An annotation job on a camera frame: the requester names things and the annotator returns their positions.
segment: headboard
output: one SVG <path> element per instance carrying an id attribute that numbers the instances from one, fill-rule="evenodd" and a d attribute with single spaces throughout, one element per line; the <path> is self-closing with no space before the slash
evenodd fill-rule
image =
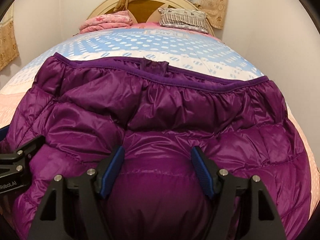
<path id="1" fill-rule="evenodd" d="M 113 13 L 113 10 L 119 0 L 106 0 L 100 4 L 88 17 L 92 18 L 102 14 Z M 160 12 L 158 8 L 184 8 L 189 10 L 198 10 L 196 6 L 187 0 L 134 0 L 128 4 L 129 14 L 133 23 L 159 22 Z M 208 20 L 207 29 L 214 36 L 212 27 Z"/>

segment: purple trim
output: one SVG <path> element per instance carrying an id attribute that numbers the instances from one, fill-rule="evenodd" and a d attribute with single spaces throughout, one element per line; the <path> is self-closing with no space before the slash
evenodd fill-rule
<path id="1" fill-rule="evenodd" d="M 119 61 L 127 61 L 127 62 L 133 62 L 136 64 L 141 64 L 141 58 L 134 58 L 134 57 L 107 57 L 107 58 L 99 58 L 94 60 L 87 60 L 87 61 L 78 61 L 78 60 L 69 60 L 65 58 L 64 56 L 55 53 L 54 57 L 65 64 L 71 66 L 72 68 L 86 68 L 86 67 L 98 67 L 98 68 L 109 68 L 109 69 L 118 69 L 118 70 L 124 70 L 132 75 L 136 75 L 139 77 L 143 77 L 145 79 L 148 79 L 153 82 L 161 83 L 163 85 L 172 85 L 172 86 L 179 86 L 179 87 L 185 87 L 185 88 L 191 88 L 196 90 L 203 90 L 208 92 L 216 92 L 216 93 L 225 93 L 230 92 L 235 89 L 243 88 L 243 87 L 249 87 L 249 86 L 255 86 L 258 84 L 261 84 L 263 82 L 269 81 L 267 76 L 262 76 L 253 80 L 248 81 L 241 81 L 241 80 L 229 80 L 229 79 L 222 79 L 218 77 L 212 77 L 205 74 L 193 72 L 186 69 L 180 69 L 177 67 L 168 66 L 167 71 L 168 72 L 175 72 L 175 73 L 181 73 L 184 75 L 192 76 L 195 78 L 208 80 L 215 83 L 223 84 L 224 86 L 216 86 L 215 84 L 204 84 L 199 83 L 195 81 L 189 81 L 189 80 L 176 80 L 173 78 L 167 78 L 163 76 L 158 76 L 149 72 L 145 72 L 143 70 L 140 70 L 138 68 L 133 68 L 127 65 L 119 64 Z"/>

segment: blue and white bedspread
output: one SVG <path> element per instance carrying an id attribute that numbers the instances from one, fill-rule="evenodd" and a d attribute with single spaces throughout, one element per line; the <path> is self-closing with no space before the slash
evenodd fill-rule
<path id="1" fill-rule="evenodd" d="M 71 60 L 112 56 L 145 57 L 225 79 L 250 80 L 263 75 L 228 46 L 201 33 L 146 27 L 80 34 L 31 61 L 0 90 L 0 127 L 10 123 L 15 108 L 31 87 L 39 68 L 55 52 Z"/>

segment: purple puffer jacket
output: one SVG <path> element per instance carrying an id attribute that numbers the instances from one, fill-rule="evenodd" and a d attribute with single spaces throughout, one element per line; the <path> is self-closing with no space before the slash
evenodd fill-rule
<path id="1" fill-rule="evenodd" d="M 55 54 L 20 102 L 0 151 L 40 134 L 46 144 L 30 162 L 32 185 L 12 207 L 21 239 L 53 177 L 81 175 L 115 144 L 125 161 L 102 208 L 117 240 L 200 239 L 210 203 L 190 160 L 196 145 L 220 168 L 262 178 L 289 240 L 308 221 L 307 153 L 265 76 L 243 82 L 142 58 Z"/>

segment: striped pillow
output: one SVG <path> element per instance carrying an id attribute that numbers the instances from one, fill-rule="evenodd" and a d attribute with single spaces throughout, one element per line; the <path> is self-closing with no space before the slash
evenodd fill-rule
<path id="1" fill-rule="evenodd" d="M 202 11 L 172 8 L 159 8 L 158 10 L 161 12 L 161 26 L 209 33 L 206 14 Z"/>

